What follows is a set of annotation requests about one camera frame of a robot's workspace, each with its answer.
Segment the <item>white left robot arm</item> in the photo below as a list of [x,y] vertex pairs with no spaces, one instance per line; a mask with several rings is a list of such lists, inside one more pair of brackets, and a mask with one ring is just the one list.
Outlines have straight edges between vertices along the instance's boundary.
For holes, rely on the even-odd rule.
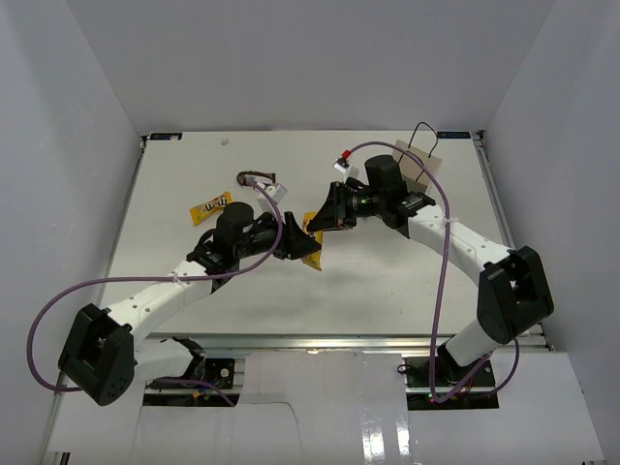
[[268,212],[256,216],[249,204],[233,202],[165,281],[105,309],[82,307],[58,366],[98,405],[107,406],[134,380],[142,341],[185,307],[227,284],[241,260],[267,254],[294,261],[320,249],[292,212],[282,219]]

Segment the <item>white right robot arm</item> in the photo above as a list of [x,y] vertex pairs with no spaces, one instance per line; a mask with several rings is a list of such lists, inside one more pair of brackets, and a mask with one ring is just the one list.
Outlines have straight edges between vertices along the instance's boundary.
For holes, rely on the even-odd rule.
[[554,311],[540,255],[490,241],[456,220],[422,192],[408,189],[389,155],[368,159],[368,181],[332,182],[324,205],[309,221],[310,232],[344,231],[375,216],[389,228],[449,259],[478,287],[476,317],[446,343],[432,361],[439,378],[457,387],[473,366],[509,344]]

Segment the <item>large yellow M&M packet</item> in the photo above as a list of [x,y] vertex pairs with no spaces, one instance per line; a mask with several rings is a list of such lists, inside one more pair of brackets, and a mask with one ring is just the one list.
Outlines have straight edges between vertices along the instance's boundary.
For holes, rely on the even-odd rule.
[[221,212],[224,208],[233,201],[232,194],[229,191],[225,191],[223,194],[216,198],[200,203],[190,208],[190,216],[194,226],[206,221],[215,213]]

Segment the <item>small yellow M&M packet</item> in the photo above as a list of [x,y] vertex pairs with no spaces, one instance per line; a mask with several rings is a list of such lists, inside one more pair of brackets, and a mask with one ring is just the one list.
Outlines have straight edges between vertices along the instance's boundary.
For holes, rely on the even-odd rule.
[[303,257],[301,261],[304,264],[310,266],[311,268],[317,271],[322,271],[323,268],[321,264],[321,256],[322,256],[322,247],[324,243],[324,232],[323,231],[318,231],[318,232],[308,231],[308,224],[310,223],[312,219],[315,218],[316,215],[317,215],[317,211],[310,211],[304,214],[303,220],[302,220],[302,230],[319,244],[319,249],[313,252],[312,254]]

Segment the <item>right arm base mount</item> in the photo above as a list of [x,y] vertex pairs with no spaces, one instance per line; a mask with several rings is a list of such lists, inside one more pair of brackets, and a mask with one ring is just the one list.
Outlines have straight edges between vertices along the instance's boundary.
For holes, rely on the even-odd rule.
[[496,380],[491,363],[487,361],[473,378],[448,401],[438,404],[430,391],[428,359],[421,356],[406,357],[397,366],[406,384],[409,412],[496,410],[500,407],[498,396],[492,393]]

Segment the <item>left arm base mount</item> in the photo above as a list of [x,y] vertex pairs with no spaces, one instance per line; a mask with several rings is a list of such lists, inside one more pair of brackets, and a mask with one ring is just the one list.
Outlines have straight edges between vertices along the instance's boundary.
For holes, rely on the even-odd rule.
[[183,375],[172,377],[178,382],[165,383],[161,380],[155,380],[149,382],[147,386],[158,390],[189,388],[196,390],[199,394],[206,394],[209,387],[205,386],[204,383],[209,383],[220,390],[232,388],[234,369],[235,360],[233,358],[207,357],[200,361],[193,361]]

